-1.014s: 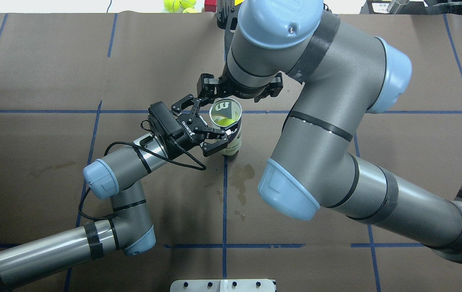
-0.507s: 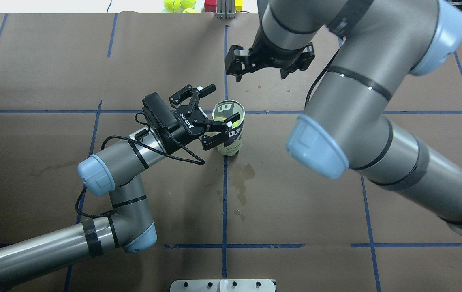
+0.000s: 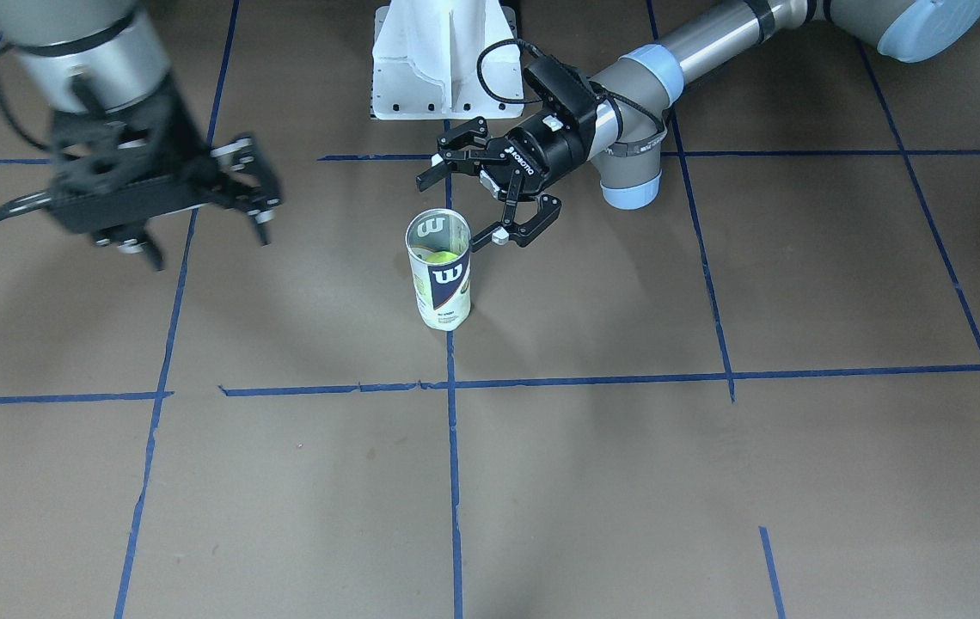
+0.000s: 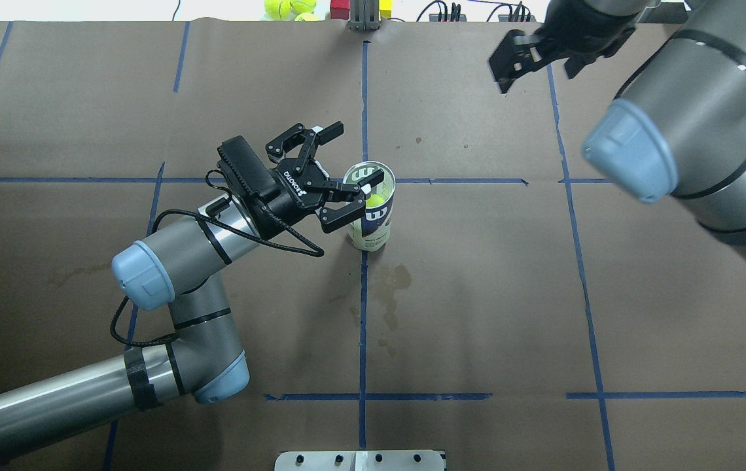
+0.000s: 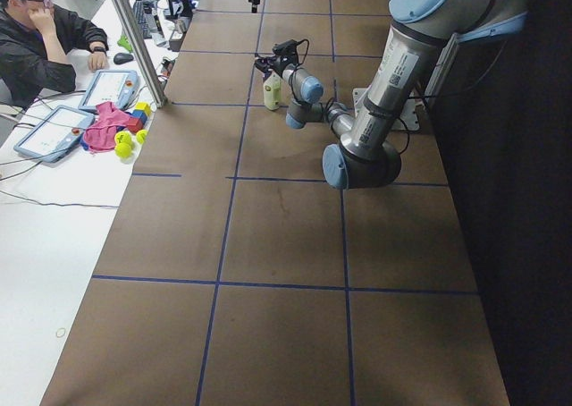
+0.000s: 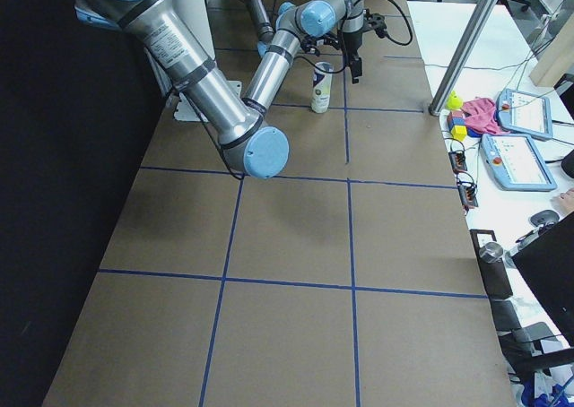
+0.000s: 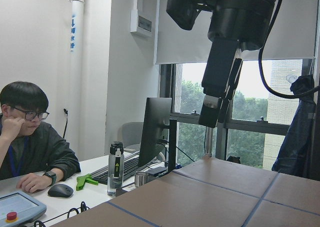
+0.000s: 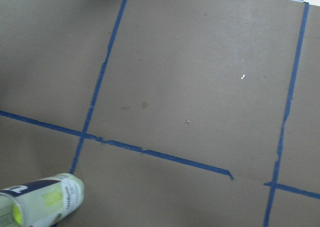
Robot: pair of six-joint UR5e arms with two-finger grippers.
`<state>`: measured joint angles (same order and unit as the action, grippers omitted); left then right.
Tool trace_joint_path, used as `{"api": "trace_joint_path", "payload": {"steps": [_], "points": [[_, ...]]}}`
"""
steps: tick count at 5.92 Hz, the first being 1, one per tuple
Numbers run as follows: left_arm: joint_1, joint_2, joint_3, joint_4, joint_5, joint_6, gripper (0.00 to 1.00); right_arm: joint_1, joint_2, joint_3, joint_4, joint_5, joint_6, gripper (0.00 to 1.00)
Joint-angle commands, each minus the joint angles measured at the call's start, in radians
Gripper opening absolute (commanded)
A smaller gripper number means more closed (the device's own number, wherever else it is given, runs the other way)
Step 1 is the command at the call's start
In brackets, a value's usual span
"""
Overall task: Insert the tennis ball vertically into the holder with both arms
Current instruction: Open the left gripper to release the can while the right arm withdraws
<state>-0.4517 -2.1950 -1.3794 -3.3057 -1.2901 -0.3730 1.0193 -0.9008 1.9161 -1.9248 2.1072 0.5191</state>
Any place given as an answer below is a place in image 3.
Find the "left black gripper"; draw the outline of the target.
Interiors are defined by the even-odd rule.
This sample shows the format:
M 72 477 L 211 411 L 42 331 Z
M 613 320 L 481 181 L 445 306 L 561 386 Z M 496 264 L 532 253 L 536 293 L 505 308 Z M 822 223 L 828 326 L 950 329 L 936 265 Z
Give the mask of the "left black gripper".
M 498 222 L 471 236 L 470 251 L 490 242 L 528 247 L 560 215 L 561 201 L 542 192 L 588 161 L 595 136 L 595 120 L 576 123 L 541 111 L 494 138 L 486 118 L 475 117 L 440 134 L 438 153 L 416 176 L 416 188 L 424 192 L 450 174 L 485 172 L 485 187 L 505 207 Z M 528 222 L 518 222 L 515 211 L 526 200 L 534 200 L 537 211 Z

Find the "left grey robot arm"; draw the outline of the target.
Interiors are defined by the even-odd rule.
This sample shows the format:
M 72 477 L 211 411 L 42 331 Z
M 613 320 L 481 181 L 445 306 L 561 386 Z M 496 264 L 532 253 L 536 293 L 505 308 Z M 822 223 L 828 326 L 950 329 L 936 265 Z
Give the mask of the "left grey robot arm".
M 795 73 L 800 60 L 765 66 L 772 39 L 823 25 L 913 64 L 979 22 L 980 1 L 719 1 L 597 73 L 528 40 L 495 40 L 475 59 L 478 85 L 495 102 L 533 103 L 535 112 L 498 137 L 482 117 L 439 134 L 430 168 L 415 184 L 426 191 L 454 175 L 474 177 L 502 212 L 473 235 L 471 248 L 524 247 L 560 215 L 550 188 L 585 165 L 597 170 L 605 203 L 627 211 L 650 204 L 676 102 L 729 65 L 746 65 L 758 89 Z

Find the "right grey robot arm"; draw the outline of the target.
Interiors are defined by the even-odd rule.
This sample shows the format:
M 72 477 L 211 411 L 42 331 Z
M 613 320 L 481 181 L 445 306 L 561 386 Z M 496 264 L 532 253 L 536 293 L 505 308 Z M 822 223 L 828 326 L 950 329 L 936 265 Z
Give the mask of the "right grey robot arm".
M 215 205 L 241 212 L 259 243 L 283 200 L 255 136 L 212 146 L 175 82 L 139 1 L 0 1 L 0 34 L 52 113 L 40 149 L 49 187 L 0 206 L 0 222 L 42 209 L 98 247 L 141 254 L 163 270 L 148 234 L 156 217 Z

